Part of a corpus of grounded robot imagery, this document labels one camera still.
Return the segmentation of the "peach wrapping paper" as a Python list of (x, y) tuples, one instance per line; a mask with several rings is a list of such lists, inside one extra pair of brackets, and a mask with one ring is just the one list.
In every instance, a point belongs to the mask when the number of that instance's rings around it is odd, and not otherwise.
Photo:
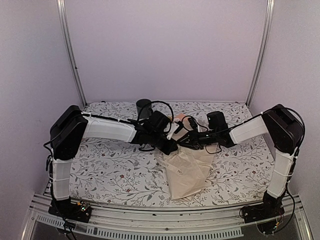
[(165, 168), (172, 201), (188, 199), (213, 185), (209, 180), (215, 159), (213, 154), (209, 154), (205, 149), (193, 150), (182, 146), (172, 153), (176, 152), (183, 159), (183, 174), (178, 175)]

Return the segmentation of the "cream ribbon bow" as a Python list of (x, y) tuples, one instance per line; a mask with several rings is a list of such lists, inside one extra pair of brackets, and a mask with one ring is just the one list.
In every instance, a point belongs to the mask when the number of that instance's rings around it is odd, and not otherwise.
[(171, 153), (170, 155), (165, 155), (162, 152), (157, 152), (155, 154), (156, 162), (167, 170), (182, 175), (184, 160), (179, 156), (178, 152)]

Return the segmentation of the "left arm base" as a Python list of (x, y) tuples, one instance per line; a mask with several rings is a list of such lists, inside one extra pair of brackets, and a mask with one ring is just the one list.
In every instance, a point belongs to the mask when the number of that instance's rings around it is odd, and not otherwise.
[(92, 208), (88, 202), (82, 200), (72, 203), (70, 198), (66, 200), (53, 198), (48, 213), (63, 219), (88, 223), (91, 218)]

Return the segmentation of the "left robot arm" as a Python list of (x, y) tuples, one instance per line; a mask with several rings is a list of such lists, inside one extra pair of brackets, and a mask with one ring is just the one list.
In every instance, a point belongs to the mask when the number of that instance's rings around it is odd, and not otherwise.
[(145, 119), (116, 119), (83, 112), (71, 105), (50, 129), (52, 195), (55, 209), (63, 216), (74, 213), (70, 198), (70, 172), (72, 161), (83, 140), (99, 138), (122, 141), (134, 145), (149, 145), (169, 155), (178, 149), (170, 137), (173, 119), (154, 111)]

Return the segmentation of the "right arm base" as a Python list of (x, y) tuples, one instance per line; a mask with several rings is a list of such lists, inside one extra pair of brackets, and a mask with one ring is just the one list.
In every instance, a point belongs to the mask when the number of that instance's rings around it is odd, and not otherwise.
[(285, 193), (278, 198), (274, 198), (265, 192), (261, 204), (243, 206), (239, 210), (239, 216), (245, 223), (253, 223), (273, 218), (273, 220), (257, 224), (257, 229), (260, 233), (272, 235), (278, 229), (283, 214), (285, 213), (282, 204), (284, 196)]

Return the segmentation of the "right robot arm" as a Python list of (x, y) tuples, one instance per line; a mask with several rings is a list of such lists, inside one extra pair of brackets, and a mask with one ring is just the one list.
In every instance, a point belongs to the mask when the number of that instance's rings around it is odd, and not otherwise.
[(189, 130), (178, 140), (181, 147), (193, 150), (204, 149), (211, 144), (231, 148), (262, 135), (269, 135), (275, 152), (275, 165), (266, 196), (280, 198), (293, 175), (300, 147), (306, 134), (302, 117), (293, 109), (277, 104), (250, 119), (228, 126), (221, 111), (207, 114), (208, 129)]

